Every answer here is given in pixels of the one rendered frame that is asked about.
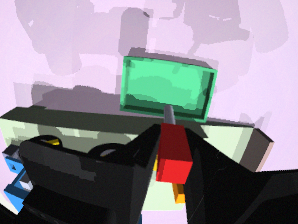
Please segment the small blue trolley with black wheels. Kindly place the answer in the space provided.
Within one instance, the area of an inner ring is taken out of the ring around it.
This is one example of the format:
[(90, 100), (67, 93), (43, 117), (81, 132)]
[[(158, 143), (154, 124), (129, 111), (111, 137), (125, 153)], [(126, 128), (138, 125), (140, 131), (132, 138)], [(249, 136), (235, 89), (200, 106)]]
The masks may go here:
[[(56, 136), (41, 135), (32, 137), (32, 140), (43, 140), (47, 141), (49, 144), (63, 147), (63, 143), (61, 143), (59, 137)], [(93, 155), (104, 157), (105, 155), (108, 155), (108, 153), (117, 151), (117, 149), (121, 147), (124, 147), (124, 144), (100, 144), (97, 145), (97, 147), (94, 147), (92, 151), (86, 153), (93, 153)], [(4, 189), (4, 193), (5, 196), (9, 198), (9, 201), (15, 205), (17, 212), (20, 212), (20, 209), (23, 209), (24, 206), (21, 202), (25, 200), (28, 193), (31, 193), (33, 186), (31, 180), (29, 180), (27, 171), (25, 171), (23, 163), (21, 163), (21, 159), (16, 160), (9, 156), (5, 156), (4, 159), (5, 163), (8, 165), (9, 171), (19, 173), (19, 175), (15, 177), (15, 180), (12, 181), (12, 184), (7, 185), (7, 188)], [(13, 167), (13, 165), (15, 165), (15, 167)]]

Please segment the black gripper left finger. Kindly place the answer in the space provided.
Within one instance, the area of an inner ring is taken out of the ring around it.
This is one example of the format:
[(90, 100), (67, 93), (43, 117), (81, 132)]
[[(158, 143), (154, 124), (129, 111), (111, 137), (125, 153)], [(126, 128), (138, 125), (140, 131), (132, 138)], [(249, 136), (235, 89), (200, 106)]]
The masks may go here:
[(104, 157), (73, 151), (43, 140), (20, 143), (20, 159), (33, 188), (105, 206), (116, 212), (117, 224), (138, 224), (156, 163), (161, 125), (141, 132)]

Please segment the red-headed pin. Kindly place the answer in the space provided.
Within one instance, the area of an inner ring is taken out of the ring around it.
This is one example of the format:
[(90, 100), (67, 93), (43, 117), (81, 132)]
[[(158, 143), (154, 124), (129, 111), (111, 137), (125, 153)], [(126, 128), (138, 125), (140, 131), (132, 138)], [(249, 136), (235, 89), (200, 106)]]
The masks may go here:
[(157, 151), (156, 181), (185, 184), (192, 165), (193, 159), (190, 156), (184, 125), (174, 123), (172, 105), (165, 105), (164, 124), (161, 123)]

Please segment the green tray floor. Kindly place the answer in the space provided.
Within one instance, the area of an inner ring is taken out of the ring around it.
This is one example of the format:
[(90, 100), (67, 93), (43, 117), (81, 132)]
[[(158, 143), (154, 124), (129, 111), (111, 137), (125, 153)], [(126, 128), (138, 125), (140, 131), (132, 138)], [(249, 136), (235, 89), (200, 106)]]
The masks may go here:
[(126, 105), (201, 116), (210, 73), (154, 61), (129, 60)]

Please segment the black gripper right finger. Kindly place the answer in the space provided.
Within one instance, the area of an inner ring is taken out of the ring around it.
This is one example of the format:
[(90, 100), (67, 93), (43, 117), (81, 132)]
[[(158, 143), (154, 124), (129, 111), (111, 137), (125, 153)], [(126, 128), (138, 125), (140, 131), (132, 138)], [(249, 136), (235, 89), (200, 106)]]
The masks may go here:
[(188, 224), (242, 224), (263, 201), (298, 193), (298, 169), (251, 172), (184, 129), (193, 159), (182, 184)]

